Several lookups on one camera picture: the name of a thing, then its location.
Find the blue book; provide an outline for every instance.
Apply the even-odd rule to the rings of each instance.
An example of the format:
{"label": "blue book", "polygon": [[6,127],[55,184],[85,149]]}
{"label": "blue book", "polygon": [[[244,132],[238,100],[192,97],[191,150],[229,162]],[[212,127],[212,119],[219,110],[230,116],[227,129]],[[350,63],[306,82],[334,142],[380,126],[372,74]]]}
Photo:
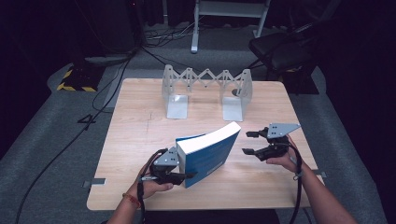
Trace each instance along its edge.
{"label": "blue book", "polygon": [[204,179],[225,163],[240,130],[236,122],[231,122],[213,133],[176,140],[180,172],[195,174],[193,178],[184,180],[185,188]]}

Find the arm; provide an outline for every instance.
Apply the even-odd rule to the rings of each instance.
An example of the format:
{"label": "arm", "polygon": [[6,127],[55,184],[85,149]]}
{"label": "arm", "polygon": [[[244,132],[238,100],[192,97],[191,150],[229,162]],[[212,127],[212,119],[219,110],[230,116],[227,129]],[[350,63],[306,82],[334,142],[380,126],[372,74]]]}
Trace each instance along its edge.
{"label": "arm", "polygon": [[[139,175],[137,175],[137,178],[140,176],[140,174],[143,173],[145,166],[140,170]],[[126,191],[127,194],[131,195],[135,199],[137,199],[137,180],[132,184],[132,186]],[[145,189],[145,194],[143,195],[143,198],[146,199],[150,196],[152,196],[155,192],[157,191],[167,191],[173,187],[173,184],[167,183],[167,184],[162,184],[159,185],[155,183],[152,180],[145,181],[143,183],[144,189]],[[128,197],[123,197],[117,206],[116,211],[113,213],[113,216],[111,219],[107,222],[107,224],[131,224],[132,221],[134,220],[134,213],[137,210],[137,203],[132,203]]]}
{"label": "arm", "polygon": [[[294,150],[289,148],[289,153],[283,157],[271,158],[268,164],[282,165],[295,173],[296,166],[290,156],[295,158]],[[332,193],[320,182],[309,166],[303,162],[303,186],[311,204],[312,211],[318,223],[357,223],[355,218],[341,205]]]}

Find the red bracelet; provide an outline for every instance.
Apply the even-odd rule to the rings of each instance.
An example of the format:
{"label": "red bracelet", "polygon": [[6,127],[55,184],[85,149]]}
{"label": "red bracelet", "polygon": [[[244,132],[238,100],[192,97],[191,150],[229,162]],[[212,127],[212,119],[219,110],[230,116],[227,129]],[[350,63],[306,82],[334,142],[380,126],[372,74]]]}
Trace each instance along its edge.
{"label": "red bracelet", "polygon": [[123,193],[122,198],[128,198],[131,203],[135,203],[137,205],[137,208],[140,207],[140,202],[136,199],[136,197],[132,196],[131,194]]}

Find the office chair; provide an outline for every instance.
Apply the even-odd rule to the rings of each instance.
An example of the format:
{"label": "office chair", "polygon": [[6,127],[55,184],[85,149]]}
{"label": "office chair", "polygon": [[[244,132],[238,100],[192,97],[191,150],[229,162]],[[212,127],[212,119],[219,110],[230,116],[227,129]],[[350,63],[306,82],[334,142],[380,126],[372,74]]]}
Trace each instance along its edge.
{"label": "office chair", "polygon": [[318,40],[319,26],[326,21],[314,21],[291,32],[277,32],[261,36],[249,41],[249,49],[257,56],[257,60],[247,67],[253,69],[259,66],[267,68],[265,80],[276,77],[276,80],[286,72],[294,72],[300,76],[296,83],[300,92],[304,80],[316,66],[314,49]]}

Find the table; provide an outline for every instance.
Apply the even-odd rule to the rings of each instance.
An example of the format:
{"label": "table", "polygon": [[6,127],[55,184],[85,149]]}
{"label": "table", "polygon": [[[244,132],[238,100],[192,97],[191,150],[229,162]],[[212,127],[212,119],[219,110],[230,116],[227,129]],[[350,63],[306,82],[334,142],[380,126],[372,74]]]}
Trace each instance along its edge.
{"label": "table", "polygon": [[262,27],[267,17],[268,8],[271,0],[266,0],[264,4],[259,3],[235,3],[235,2],[214,2],[214,1],[195,1],[194,10],[194,31],[192,34],[191,53],[198,51],[199,37],[199,16],[230,16],[230,17],[249,17],[260,18],[258,30],[254,31],[254,37],[262,35]]}
{"label": "table", "polygon": [[[87,201],[91,210],[114,210],[121,194],[134,182],[140,168],[160,148],[171,147],[175,138],[210,133],[229,121],[222,119],[219,87],[194,85],[189,95],[187,119],[167,119],[161,97],[162,80],[126,78],[110,122],[95,178],[104,185],[93,185]],[[264,138],[247,138],[270,122],[298,123],[289,96],[280,82],[254,81],[253,98],[247,106],[242,130],[228,160],[201,182],[185,189],[158,192],[145,200],[147,210],[249,209],[294,207],[297,182],[294,174],[281,166],[268,165],[241,148],[268,146]],[[312,168],[317,165],[304,137],[303,128],[290,134]],[[301,207],[309,206],[303,192]]]}

